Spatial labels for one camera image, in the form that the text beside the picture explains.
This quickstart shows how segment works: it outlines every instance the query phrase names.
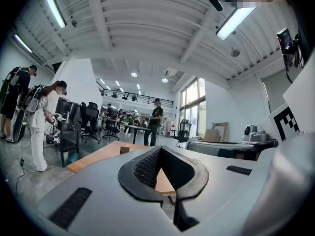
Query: black shorts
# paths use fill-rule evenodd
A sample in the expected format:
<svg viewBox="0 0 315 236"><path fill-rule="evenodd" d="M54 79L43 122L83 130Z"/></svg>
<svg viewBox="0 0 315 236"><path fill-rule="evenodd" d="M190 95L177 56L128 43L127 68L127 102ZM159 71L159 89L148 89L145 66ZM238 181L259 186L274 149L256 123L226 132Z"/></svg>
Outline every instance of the black shorts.
<svg viewBox="0 0 315 236"><path fill-rule="evenodd" d="M14 115L14 111L16 108L18 97L15 95L8 94L5 98L5 102L3 107L1 108L0 113L5 115L7 118L12 119Z"/></svg>

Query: fluorescent light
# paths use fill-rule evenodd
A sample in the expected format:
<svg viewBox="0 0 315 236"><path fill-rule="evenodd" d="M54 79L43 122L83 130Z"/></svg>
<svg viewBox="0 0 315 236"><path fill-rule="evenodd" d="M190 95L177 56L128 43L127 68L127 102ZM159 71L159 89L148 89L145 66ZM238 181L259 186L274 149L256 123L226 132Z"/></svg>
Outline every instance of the fluorescent light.
<svg viewBox="0 0 315 236"><path fill-rule="evenodd" d="M226 40L226 38L238 27L244 19L247 18L255 8L236 8L233 13L227 18L224 24L218 29L217 36Z"/></svg>
<svg viewBox="0 0 315 236"><path fill-rule="evenodd" d="M25 47L26 50L32 53L32 50L20 39L20 37L17 34L14 34L14 37Z"/></svg>
<svg viewBox="0 0 315 236"><path fill-rule="evenodd" d="M61 28L65 27L65 21L60 13L60 11L58 10L56 4L55 4L55 0L47 0L48 2L48 5L52 11L52 13L54 14L55 16L55 19L57 20L59 26Z"/></svg>

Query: white pants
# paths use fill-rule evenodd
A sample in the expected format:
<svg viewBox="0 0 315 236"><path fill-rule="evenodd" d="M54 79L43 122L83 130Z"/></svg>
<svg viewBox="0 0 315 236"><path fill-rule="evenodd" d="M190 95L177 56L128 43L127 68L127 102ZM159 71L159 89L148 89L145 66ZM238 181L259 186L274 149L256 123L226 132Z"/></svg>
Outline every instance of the white pants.
<svg viewBox="0 0 315 236"><path fill-rule="evenodd" d="M31 130L31 153L33 161L38 171L45 171L47 163L44 159L44 132L38 128L30 127Z"/></svg>

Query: hair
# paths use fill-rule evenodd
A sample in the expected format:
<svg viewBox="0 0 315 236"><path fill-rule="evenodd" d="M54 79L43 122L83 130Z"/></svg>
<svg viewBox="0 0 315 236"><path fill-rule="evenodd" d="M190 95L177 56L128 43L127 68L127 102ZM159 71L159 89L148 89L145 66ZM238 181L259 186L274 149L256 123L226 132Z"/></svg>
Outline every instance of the hair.
<svg viewBox="0 0 315 236"><path fill-rule="evenodd" d="M43 96L47 96L50 92L52 92L53 90L56 90L57 87L62 87L64 90L67 87L66 82L64 81L56 81L55 83L53 83L50 86L46 86L43 90Z"/></svg>

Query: large window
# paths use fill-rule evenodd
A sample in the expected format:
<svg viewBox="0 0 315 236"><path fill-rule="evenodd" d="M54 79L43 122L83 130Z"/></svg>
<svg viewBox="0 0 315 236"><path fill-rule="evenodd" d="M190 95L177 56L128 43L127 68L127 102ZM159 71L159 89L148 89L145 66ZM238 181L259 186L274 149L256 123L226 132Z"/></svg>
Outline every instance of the large window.
<svg viewBox="0 0 315 236"><path fill-rule="evenodd" d="M181 95L180 120L187 119L191 124L190 137L204 137L206 130L206 90L205 80L195 79Z"/></svg>

